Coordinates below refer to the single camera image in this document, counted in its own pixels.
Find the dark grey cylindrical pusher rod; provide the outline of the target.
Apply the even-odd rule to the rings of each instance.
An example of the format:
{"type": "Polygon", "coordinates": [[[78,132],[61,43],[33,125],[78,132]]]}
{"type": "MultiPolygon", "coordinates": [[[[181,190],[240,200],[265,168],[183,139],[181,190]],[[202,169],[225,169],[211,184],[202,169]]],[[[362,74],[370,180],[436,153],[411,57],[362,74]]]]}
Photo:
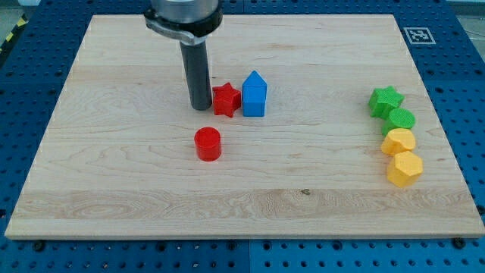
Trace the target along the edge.
{"type": "Polygon", "coordinates": [[[212,95],[205,42],[186,45],[180,42],[191,106],[198,111],[211,107],[212,95]]]}

